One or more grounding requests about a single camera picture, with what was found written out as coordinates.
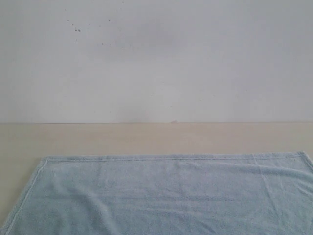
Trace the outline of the light blue towel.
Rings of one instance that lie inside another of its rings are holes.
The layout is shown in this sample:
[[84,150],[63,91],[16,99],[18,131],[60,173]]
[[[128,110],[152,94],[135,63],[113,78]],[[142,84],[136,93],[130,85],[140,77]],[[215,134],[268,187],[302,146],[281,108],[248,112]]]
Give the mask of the light blue towel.
[[304,152],[50,156],[3,235],[310,235]]

